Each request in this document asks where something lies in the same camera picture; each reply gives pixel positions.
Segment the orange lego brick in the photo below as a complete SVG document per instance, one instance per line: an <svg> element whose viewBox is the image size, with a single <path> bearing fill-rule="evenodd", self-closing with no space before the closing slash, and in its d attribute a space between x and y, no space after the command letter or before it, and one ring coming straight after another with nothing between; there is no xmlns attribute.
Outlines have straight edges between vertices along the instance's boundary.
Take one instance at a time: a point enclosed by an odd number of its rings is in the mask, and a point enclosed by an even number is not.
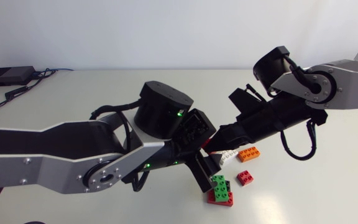
<svg viewBox="0 0 358 224"><path fill-rule="evenodd" d="M239 154L237 157L241 160L241 162L245 162L251 159L255 159L260 155L260 152L255 147L250 147L248 149L244 149L242 151L239 151Z"/></svg>

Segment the red lego brick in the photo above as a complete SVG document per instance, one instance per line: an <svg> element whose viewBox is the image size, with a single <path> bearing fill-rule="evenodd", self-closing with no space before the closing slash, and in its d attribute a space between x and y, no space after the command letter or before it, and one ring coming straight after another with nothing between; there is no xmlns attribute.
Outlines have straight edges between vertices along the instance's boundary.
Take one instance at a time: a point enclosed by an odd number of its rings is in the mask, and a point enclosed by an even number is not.
<svg viewBox="0 0 358 224"><path fill-rule="evenodd" d="M240 183L245 186L249 183L251 183L254 178L249 174L248 171L241 172L237 175L237 179L240 180Z"/></svg>
<svg viewBox="0 0 358 224"><path fill-rule="evenodd" d="M229 200L227 202L215 202L215 193L214 190L210 190L208 192L208 203L212 203L215 205L223 205L223 206L233 206L233 193L232 192L228 192L227 193L229 195Z"/></svg>

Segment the white lego brick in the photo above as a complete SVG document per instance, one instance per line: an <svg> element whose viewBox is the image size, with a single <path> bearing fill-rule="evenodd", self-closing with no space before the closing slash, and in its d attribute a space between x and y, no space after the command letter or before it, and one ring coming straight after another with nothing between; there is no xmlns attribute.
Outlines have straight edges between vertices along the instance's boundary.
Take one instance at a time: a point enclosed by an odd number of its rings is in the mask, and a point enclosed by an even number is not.
<svg viewBox="0 0 358 224"><path fill-rule="evenodd" d="M219 163L223 166L225 164L228 164L230 161L233 160L238 155L239 152L237 150L226 150L222 151L222 158L219 161Z"/></svg>

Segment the lego brick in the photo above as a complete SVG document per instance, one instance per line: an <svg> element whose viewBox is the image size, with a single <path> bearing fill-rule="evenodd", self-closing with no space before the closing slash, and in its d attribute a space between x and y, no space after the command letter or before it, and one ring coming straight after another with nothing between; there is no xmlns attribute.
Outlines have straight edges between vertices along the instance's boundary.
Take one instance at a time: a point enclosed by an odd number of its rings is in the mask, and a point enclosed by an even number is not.
<svg viewBox="0 0 358 224"><path fill-rule="evenodd" d="M229 200L229 196L227 194L226 181L224 180L224 176L212 176L212 181L218 183L218 185L214 188L215 202L227 202Z"/></svg>
<svg viewBox="0 0 358 224"><path fill-rule="evenodd" d="M215 201L214 191L213 191L213 190L210 190L210 191L208 192L208 200L207 200L207 202L208 202L208 203L215 204L215 205L223 205L223 206L231 207L231 206L233 206L233 193L232 193L232 192L228 192L227 194L228 194L228 196L229 196L229 200L228 200L227 202L216 202L216 201Z"/></svg>
<svg viewBox="0 0 358 224"><path fill-rule="evenodd" d="M244 149L242 151L239 151L238 158L241 160L241 162L246 162L251 159L255 159L260 155L260 152L255 147L250 147L248 149Z"/></svg>
<svg viewBox="0 0 358 224"><path fill-rule="evenodd" d="M230 192L230 181L226 181L226 188L227 188L227 192Z"/></svg>
<svg viewBox="0 0 358 224"><path fill-rule="evenodd" d="M237 175L237 179L240 180L240 183L245 186L249 183L251 183L254 178L249 174L249 172L246 170L244 172L241 172Z"/></svg>
<svg viewBox="0 0 358 224"><path fill-rule="evenodd" d="M228 164L230 161L233 160L233 158L236 157L236 155L238 155L239 152L237 152L237 150L226 150L223 151L222 153L222 158L219 161L219 163L224 166L226 164Z"/></svg>

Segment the white wall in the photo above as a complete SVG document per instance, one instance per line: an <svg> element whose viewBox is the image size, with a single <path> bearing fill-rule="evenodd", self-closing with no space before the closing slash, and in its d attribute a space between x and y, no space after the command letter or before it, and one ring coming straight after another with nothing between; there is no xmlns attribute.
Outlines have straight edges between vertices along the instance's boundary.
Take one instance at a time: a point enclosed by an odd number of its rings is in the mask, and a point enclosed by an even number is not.
<svg viewBox="0 0 358 224"><path fill-rule="evenodd" d="M0 67L252 68L353 58L355 0L0 0Z"/></svg>

